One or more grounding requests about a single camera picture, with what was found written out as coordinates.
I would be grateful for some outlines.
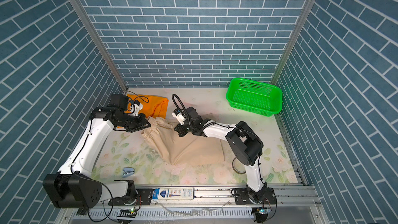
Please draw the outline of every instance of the orange fabric bag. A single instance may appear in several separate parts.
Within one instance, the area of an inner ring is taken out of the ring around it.
[[[166,118],[167,105],[169,103],[169,100],[167,98],[163,98],[160,96],[154,96],[154,95],[140,95],[139,94],[138,96],[145,96],[149,99],[149,103],[146,103],[142,100],[142,98],[138,98],[136,95],[127,94],[127,96],[129,96],[133,100],[136,99],[142,103],[143,108],[140,112],[144,113],[145,117]]]

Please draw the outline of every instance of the blue brick wall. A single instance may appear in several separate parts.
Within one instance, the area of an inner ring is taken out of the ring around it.
[[[331,223],[398,223],[398,0],[316,0],[278,85]]]
[[[118,85],[67,0],[0,0],[0,223],[53,222],[42,189]]]
[[[305,0],[81,0],[129,87],[269,82]]]

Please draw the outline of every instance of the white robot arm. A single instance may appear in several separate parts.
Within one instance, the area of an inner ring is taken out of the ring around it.
[[[48,174],[43,180],[43,187],[54,207],[92,208],[99,201],[126,195],[129,196],[127,204],[136,199],[133,181],[104,184],[90,176],[106,138],[115,127],[123,127],[126,132],[150,127],[145,114],[138,113],[141,109],[139,101],[115,94],[107,107],[97,107],[91,112],[87,127],[71,155],[57,173]]]
[[[267,184],[262,181],[259,159],[262,155],[263,142],[243,121],[238,124],[221,124],[210,119],[202,119],[193,107],[185,108],[179,97],[172,95],[177,109],[172,113],[179,125],[174,130],[182,137],[188,132],[193,135],[215,137],[229,143],[236,158],[244,165],[247,176],[247,189],[252,202],[264,200]]]
[[[173,116],[180,122],[174,130],[179,136],[188,132],[205,137],[216,137],[229,143],[237,159],[244,164],[247,175],[247,190],[253,203],[264,200],[268,188],[262,182],[259,171],[259,158],[262,154],[262,141],[243,121],[238,124],[220,124],[210,119],[203,120],[193,107],[183,110],[177,106]],[[100,183],[90,179],[95,161],[109,133],[115,127],[123,127],[126,132],[135,132],[150,127],[143,113],[138,113],[142,104],[125,95],[112,95],[107,107],[95,108],[89,117],[87,127],[77,146],[57,173],[48,174],[43,180],[53,205],[57,208],[92,208],[99,201],[116,198],[123,205],[133,203],[136,190],[132,180]]]

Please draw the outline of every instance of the green basket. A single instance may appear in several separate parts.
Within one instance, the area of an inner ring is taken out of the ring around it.
[[[282,110],[282,90],[274,85],[233,78],[226,92],[229,105],[267,117]]]

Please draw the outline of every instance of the table surface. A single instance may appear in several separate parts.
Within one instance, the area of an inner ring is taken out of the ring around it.
[[[169,99],[166,119],[174,119],[172,112],[176,109],[171,96],[180,97],[185,107],[194,107],[202,117],[211,116],[212,120],[223,124],[246,122],[260,137],[264,144],[260,158],[261,176],[267,183],[297,183],[285,144],[281,137],[275,117],[265,117],[252,112],[230,107],[226,100],[225,88],[135,88],[132,92],[141,95],[156,95]],[[125,148],[122,144],[129,142]],[[121,180],[118,176],[123,167],[133,167],[137,173],[131,178],[138,185],[148,184],[236,184],[246,183],[246,175],[232,171],[233,152],[227,142],[222,141],[225,161],[206,166],[172,166],[158,158],[156,152],[147,148],[140,132],[112,132],[99,156],[93,170],[92,178],[101,181]]]

